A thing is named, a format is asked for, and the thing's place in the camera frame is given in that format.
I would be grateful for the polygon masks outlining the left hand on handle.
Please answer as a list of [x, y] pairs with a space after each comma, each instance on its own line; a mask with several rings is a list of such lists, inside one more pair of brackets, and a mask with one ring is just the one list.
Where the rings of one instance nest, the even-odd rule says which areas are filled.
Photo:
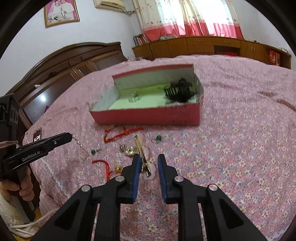
[[33, 192], [33, 184], [31, 180], [31, 170], [28, 166], [25, 168], [26, 176], [23, 178], [20, 185], [15, 184], [9, 180], [1, 181], [1, 195], [10, 204], [12, 204], [12, 197], [9, 191], [19, 191], [20, 196], [24, 201], [32, 201], [35, 194]]

